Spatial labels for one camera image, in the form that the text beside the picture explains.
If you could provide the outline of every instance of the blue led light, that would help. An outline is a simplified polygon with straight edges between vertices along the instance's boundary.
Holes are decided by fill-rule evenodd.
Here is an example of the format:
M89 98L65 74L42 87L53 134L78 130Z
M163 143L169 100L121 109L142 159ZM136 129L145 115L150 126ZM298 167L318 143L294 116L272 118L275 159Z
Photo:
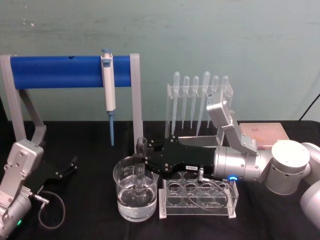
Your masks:
M236 176L230 176L230 177L229 177L229 180L231 180L231 181L237 181L238 178L237 178Z

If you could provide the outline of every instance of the glass beaker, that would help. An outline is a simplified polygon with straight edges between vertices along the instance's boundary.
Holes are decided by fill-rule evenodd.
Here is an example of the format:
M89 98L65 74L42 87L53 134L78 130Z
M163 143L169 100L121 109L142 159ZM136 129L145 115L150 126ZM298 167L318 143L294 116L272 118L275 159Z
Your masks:
M133 157L128 156L115 165L113 178L120 214L128 221L142 222L150 218L156 210L159 175L146 169L143 185L137 187L138 181L134 169Z

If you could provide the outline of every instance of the pipette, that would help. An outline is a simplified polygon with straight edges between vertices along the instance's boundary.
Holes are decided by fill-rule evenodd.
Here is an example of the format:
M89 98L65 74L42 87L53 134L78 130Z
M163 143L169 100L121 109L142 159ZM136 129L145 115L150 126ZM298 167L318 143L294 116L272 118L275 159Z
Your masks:
M190 82L189 77L185 76L183 79L182 129L184 129L184 122L185 122L185 117L186 117L189 82Z
M212 85L211 85L212 95L214 95L215 92L217 91L218 83L219 83L219 77L217 75L214 75L212 79ZM208 116L208 123L206 125L206 128L209 128L209 123L210 123L210 116Z
M198 95L198 87L199 87L199 77L195 76L193 78L193 85L192 85L192 104L191 104L191 125L190 128L192 129L192 121L194 119L195 114L195 106L196 106L196 98Z
M172 125L171 125L172 136L175 133L175 127L176 127L179 87L180 87L180 73L176 71L173 76L173 113L172 113Z
M196 125L196 136L198 136L200 126L201 126L202 115L204 113L205 98L207 96L209 80L210 80L210 72L206 71L203 75L201 104L200 104L198 123Z

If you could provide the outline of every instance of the blue foam bar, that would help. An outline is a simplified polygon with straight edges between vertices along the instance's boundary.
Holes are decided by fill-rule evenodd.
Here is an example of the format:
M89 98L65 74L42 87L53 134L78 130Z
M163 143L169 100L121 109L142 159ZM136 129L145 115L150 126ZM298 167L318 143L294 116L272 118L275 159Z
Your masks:
M100 56L12 56L16 89L101 88ZM131 87L130 56L113 56L115 87Z

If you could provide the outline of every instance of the blue pipette tip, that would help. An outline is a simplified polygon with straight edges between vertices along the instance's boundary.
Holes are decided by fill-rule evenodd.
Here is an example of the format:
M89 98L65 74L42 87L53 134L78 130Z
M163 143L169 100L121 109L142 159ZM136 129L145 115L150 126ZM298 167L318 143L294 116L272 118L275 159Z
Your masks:
M110 127L110 140L111 146L115 145L115 136L114 136L114 111L107 111L109 115L109 127Z

